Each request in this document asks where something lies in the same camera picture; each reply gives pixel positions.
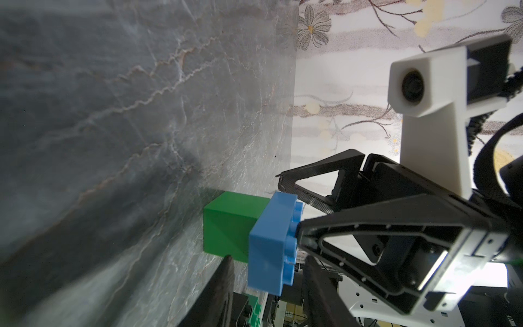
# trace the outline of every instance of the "flower pattern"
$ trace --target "flower pattern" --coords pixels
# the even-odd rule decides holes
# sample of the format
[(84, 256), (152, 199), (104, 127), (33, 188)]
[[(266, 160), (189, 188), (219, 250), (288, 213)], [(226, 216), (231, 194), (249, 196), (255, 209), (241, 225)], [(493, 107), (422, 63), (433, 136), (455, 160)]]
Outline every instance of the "flower pattern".
[(390, 155), (399, 155), (400, 148), (401, 148), (401, 134), (393, 133), (392, 135), (389, 136), (387, 141), (390, 146), (389, 154)]
[(298, 17), (297, 46), (303, 51), (307, 50), (312, 39), (312, 44), (319, 48), (328, 43), (327, 32), (331, 29), (331, 19), (323, 11), (317, 15), (311, 5), (305, 8), (305, 17)]
[(519, 8), (505, 8), (501, 13), (501, 19), (503, 22), (512, 23), (505, 29), (505, 33), (512, 37), (512, 42), (519, 42), (523, 36), (523, 0), (519, 1)]

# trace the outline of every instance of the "camera lens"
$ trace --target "camera lens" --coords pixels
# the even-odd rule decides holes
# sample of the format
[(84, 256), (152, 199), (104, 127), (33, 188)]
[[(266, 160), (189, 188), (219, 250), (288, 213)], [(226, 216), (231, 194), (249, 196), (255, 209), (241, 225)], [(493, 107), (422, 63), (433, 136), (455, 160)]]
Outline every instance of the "camera lens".
[(403, 96), (409, 102), (417, 103), (422, 100), (425, 89), (423, 87), (422, 75), (419, 71), (412, 71), (403, 78), (401, 90)]

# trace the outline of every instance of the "screw hole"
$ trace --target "screw hole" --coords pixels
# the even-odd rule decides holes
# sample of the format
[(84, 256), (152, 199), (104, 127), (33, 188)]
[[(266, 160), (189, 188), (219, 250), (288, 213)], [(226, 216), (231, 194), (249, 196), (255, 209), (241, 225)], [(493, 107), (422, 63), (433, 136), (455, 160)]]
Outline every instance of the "screw hole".
[(372, 253), (373, 253), (375, 256), (380, 256), (380, 254), (381, 254), (380, 246), (377, 245), (377, 244), (374, 244), (374, 245), (372, 246)]

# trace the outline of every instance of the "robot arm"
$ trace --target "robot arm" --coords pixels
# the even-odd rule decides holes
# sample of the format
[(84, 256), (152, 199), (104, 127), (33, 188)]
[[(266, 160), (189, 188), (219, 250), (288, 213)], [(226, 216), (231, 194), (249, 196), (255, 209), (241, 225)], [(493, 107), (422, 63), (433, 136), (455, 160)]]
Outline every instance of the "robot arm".
[[(483, 149), (478, 190), (471, 188), (467, 147), (471, 117), (505, 107), (522, 85), (521, 73), (506, 82), (509, 48), (510, 38), (498, 36), (393, 63), (389, 103), (404, 115), (400, 163), (370, 154), (360, 171), (364, 155), (348, 150), (278, 175), (280, 191), (327, 213), (299, 224), (299, 247), (402, 314), (419, 306), (452, 310), (487, 262), (521, 258), (521, 206), (499, 194), (488, 161), (523, 115)], [(339, 173), (330, 196), (296, 185), (332, 171)], [(329, 241), (349, 234), (375, 265)]]

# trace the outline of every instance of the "floral wallpaper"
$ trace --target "floral wallpaper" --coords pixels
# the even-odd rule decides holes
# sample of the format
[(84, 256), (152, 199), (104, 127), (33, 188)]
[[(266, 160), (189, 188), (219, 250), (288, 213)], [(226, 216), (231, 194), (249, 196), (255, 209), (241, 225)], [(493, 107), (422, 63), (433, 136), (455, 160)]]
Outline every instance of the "floral wallpaper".
[[(396, 60), (506, 33), (514, 41), (511, 63), (523, 66), (523, 0), (300, 0), (296, 33), (292, 168), (347, 149), (399, 161), (402, 116), (387, 103)], [(471, 162), (482, 143), (522, 111), (523, 95), (491, 116)], [(503, 137), (496, 166), (522, 155), (522, 145), (522, 128)], [(336, 177), (300, 184), (327, 195)]]

